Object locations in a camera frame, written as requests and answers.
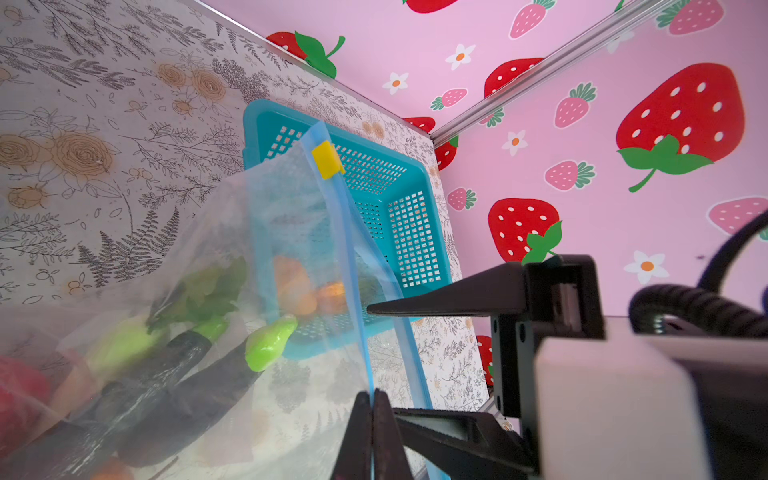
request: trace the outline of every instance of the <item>plastic basket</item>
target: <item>plastic basket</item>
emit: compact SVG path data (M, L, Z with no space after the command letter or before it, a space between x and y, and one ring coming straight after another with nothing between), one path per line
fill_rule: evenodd
M243 115L245 168L284 154L317 121L272 101L252 102ZM344 180L352 199L399 280L403 296L421 295L451 283L440 219L424 166L337 127L328 125L328 131L344 164ZM392 328L385 317L369 316L365 311L363 315L368 336ZM326 335L351 327L348 316L339 316ZM311 343L319 335L314 332L318 328L322 327L300 327L293 338L304 337ZM286 351L287 356L293 353Z

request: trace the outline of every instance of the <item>plastic bag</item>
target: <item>plastic bag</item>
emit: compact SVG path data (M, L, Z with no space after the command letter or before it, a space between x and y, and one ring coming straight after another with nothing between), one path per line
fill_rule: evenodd
M326 138L318 125L303 143ZM401 294L310 151L222 181L151 275L2 310L0 478L329 477L373 388L361 305ZM424 406L410 325L385 321L408 376L393 404Z

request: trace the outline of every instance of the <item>white daisy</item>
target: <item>white daisy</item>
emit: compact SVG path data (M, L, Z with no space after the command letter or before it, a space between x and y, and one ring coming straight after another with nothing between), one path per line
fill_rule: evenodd
M445 61L451 64L451 70L455 70L462 63L469 63L472 61L472 59L469 57L469 54L472 53L472 50L475 50L474 45L470 45L467 48L464 48L464 45L458 44L456 45L456 53L446 58Z
M609 41L608 44L605 46L605 48L608 49L608 53L613 53L616 51L617 48L619 48L619 44L623 41L627 41L634 37L633 31L626 31L622 33L621 35L617 36L613 40Z
M408 88L408 84L406 84L407 78L408 78L407 73L398 75L395 72L392 72L391 74L389 74L389 81L386 82L384 85L382 85L382 87L388 88L389 94L394 95L401 88Z
M507 143L502 145L503 150L509 150L509 156L514 157L518 153L518 148L526 148L528 142L523 140L525 137L525 130L520 130L519 134L511 131L507 134Z
M650 257L639 250L634 252L634 263L630 263L624 268L625 272L636 273L637 279L645 285L650 282L652 276L658 276L660 278L666 278L670 274L661 264L664 263L664 254L657 253Z

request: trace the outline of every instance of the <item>metal frame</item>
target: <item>metal frame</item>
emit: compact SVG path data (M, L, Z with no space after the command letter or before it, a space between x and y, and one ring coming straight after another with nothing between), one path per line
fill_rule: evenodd
M513 82L475 104L432 133L435 147L439 147L462 133L499 107L528 93L556 74L591 55L626 30L632 29L656 15L677 0L635 0L621 10L597 23L594 27L560 47Z
M385 114L387 117L390 117L392 120L400 123L401 125L405 125L406 127L418 133L419 135L422 135L423 137L430 137L429 134L426 133L421 128L414 127L413 125L403 120L398 115L393 114L391 111L387 110L381 105L376 104L373 101L370 101L366 97L363 97L361 94L357 93L353 89L346 87L342 83L339 83L336 79L328 77L318 72L314 68L310 67L301 58L298 58L297 56L291 54L288 51L283 50L282 48L276 47L271 41L267 40L266 38L262 37L261 35L257 34L250 28L232 19L231 17L225 15L224 13L219 12L218 10L202 2L201 0L178 0L178 1L190 8L201 10L208 18L211 18L216 22L229 24L231 27L233 27L234 30L239 31L239 33L242 36L248 38L253 43L263 46L264 48L271 51L275 55L278 55L279 57L284 58L287 61L290 61L292 64L301 68L305 72L312 74L315 77L318 77L320 80L326 82L327 84L330 84L334 88L338 88L339 90L343 91L345 94L349 95L350 97L353 97L355 100L360 101L377 111L380 111L381 113Z

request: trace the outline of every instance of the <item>floral tablecloth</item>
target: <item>floral tablecloth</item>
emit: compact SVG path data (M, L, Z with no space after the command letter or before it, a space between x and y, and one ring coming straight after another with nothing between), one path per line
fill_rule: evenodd
M9 0L3 9L0 305L56 304L156 270L221 179L243 170L241 118L259 98L427 166L452 275L461 278L427 137L181 3ZM488 397L471 320L423 319L414 330L435 408L477 409ZM386 336L370 346L376 381L408 405ZM23 357L23 345L0 342L8 352ZM37 366L53 376L61 362ZM283 371L307 382L284 385ZM349 408L333 403L343 376L342 363L316 372L311 362L281 360L262 381L275 412L254 413L269 416L273 430L254 445L325 435ZM329 415L306 417L302 407L321 391ZM182 464L155 480L231 477L177 475L195 470Z

